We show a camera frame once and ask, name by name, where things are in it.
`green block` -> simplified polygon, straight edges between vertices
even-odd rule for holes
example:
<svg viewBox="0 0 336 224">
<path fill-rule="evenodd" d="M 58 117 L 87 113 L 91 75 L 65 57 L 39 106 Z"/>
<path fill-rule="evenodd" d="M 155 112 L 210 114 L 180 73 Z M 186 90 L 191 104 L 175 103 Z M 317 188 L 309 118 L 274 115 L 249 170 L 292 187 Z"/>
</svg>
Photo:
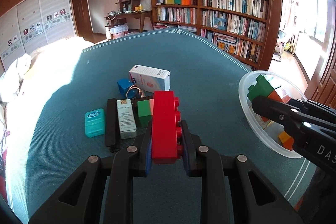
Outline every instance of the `green block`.
<svg viewBox="0 0 336 224">
<path fill-rule="evenodd" d="M 152 119 L 149 100 L 138 101 L 138 116 L 141 127 L 147 127 L 148 122 Z"/>
<path fill-rule="evenodd" d="M 272 75 L 258 75 L 256 80 L 257 83 L 249 87 L 249 93 L 247 94 L 251 102 L 259 95 L 268 97 L 273 90 L 281 87 Z"/>
</svg>

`medicine box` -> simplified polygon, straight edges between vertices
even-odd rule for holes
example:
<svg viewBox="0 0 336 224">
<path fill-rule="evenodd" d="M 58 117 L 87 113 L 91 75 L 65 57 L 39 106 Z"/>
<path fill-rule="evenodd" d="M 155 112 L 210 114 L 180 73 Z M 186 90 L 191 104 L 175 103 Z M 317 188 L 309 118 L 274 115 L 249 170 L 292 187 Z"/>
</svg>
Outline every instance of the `medicine box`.
<svg viewBox="0 0 336 224">
<path fill-rule="evenodd" d="M 102 108 L 85 113 L 85 135 L 89 138 L 105 133 L 105 113 Z"/>
<path fill-rule="evenodd" d="M 170 71 L 135 65 L 129 71 L 131 81 L 145 91 L 170 90 Z"/>
<path fill-rule="evenodd" d="M 135 138 L 137 136 L 137 126 L 134 120 L 131 100 L 118 100 L 117 111 L 120 128 L 120 138 Z"/>
</svg>

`sunlight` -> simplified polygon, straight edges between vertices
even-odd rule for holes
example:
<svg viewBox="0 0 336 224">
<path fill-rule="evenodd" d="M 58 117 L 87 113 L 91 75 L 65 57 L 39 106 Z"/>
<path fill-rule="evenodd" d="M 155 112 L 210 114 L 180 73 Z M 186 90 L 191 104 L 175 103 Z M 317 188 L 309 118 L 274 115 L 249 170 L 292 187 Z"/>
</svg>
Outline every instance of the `sunlight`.
<svg viewBox="0 0 336 224">
<path fill-rule="evenodd" d="M 32 53 L 18 97 L 7 105 L 8 137 L 6 188 L 8 203 L 23 223 L 28 223 L 26 164 L 34 130 L 44 105 L 58 89 L 71 83 L 84 48 L 93 43 L 81 37 L 62 39 Z"/>
</svg>

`plastic bowl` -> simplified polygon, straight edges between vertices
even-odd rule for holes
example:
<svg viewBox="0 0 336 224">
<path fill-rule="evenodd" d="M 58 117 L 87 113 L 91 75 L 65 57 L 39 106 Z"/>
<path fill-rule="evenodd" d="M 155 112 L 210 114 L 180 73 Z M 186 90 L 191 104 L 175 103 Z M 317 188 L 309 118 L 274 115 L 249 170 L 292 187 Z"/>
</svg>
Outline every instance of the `plastic bowl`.
<svg viewBox="0 0 336 224">
<path fill-rule="evenodd" d="M 305 95 L 290 81 L 277 75 L 276 73 L 272 73 L 265 70 L 255 70 L 249 72 L 248 74 L 244 75 L 239 82 L 239 100 L 241 107 L 245 113 L 246 119 L 251 126 L 254 133 L 257 137 L 270 149 L 274 150 L 275 152 L 279 153 L 288 158 L 298 159 L 302 158 L 302 156 L 295 151 L 290 151 L 284 148 L 281 145 L 280 140 L 278 139 L 278 135 L 283 132 L 284 127 L 281 124 L 273 122 L 270 126 L 267 126 L 263 129 L 258 121 L 255 118 L 255 113 L 253 112 L 250 100 L 247 98 L 248 88 L 251 85 L 257 83 L 256 78 L 258 75 L 273 75 L 275 79 L 280 83 L 281 87 L 287 92 L 287 94 L 294 99 L 301 99 L 306 101 L 307 98 Z"/>
</svg>

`white box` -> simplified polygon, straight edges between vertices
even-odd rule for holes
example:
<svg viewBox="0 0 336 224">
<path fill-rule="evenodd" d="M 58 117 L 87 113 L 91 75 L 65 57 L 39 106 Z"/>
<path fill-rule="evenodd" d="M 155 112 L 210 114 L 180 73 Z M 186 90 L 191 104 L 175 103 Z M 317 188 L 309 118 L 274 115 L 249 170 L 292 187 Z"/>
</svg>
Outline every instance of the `white box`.
<svg viewBox="0 0 336 224">
<path fill-rule="evenodd" d="M 120 138 L 135 138 L 137 136 L 137 126 L 134 120 L 131 100 L 117 100 L 117 111 Z"/>
<path fill-rule="evenodd" d="M 131 81 L 145 91 L 170 90 L 170 71 L 135 65 L 129 71 Z"/>
</svg>

